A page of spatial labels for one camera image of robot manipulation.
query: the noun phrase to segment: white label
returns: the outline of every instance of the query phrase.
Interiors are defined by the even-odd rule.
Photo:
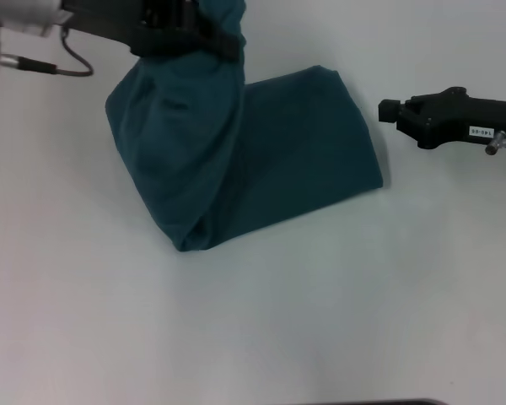
[[[472,137],[493,139],[495,138],[495,130],[492,128],[470,127],[469,135]]]

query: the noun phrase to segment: wrinkled fabric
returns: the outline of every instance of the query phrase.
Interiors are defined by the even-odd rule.
[[[243,1],[200,5],[241,35]],[[116,147],[179,251],[382,186],[368,129],[336,72],[315,67],[245,87],[241,59],[143,59],[107,100]]]

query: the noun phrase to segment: white table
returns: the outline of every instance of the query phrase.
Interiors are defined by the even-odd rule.
[[[127,49],[73,34],[95,78],[2,70],[0,405],[506,404],[506,151],[375,122],[453,85],[506,100],[506,0],[251,0],[244,30],[249,81],[340,71],[388,186],[179,254],[105,118]],[[77,66],[57,35],[3,46]]]

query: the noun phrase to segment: black cable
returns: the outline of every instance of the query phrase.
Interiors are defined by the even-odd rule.
[[[86,59],[77,54],[77,52],[71,49],[71,47],[67,43],[68,37],[69,37],[69,28],[62,27],[62,29],[60,30],[60,40],[62,41],[62,46],[64,47],[66,52],[69,53],[69,55],[71,55],[79,62],[81,62],[88,70],[84,72],[74,72],[71,70],[57,69],[57,74],[61,74],[62,76],[70,76],[74,78],[87,78],[88,76],[92,76],[94,74],[94,68],[92,67],[90,62],[88,62]]]

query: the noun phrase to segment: folded fabric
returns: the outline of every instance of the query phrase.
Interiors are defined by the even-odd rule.
[[[200,6],[240,35],[242,0]],[[143,201],[179,251],[382,186],[358,108],[339,75],[322,67],[245,87],[243,58],[144,59],[106,110]]]

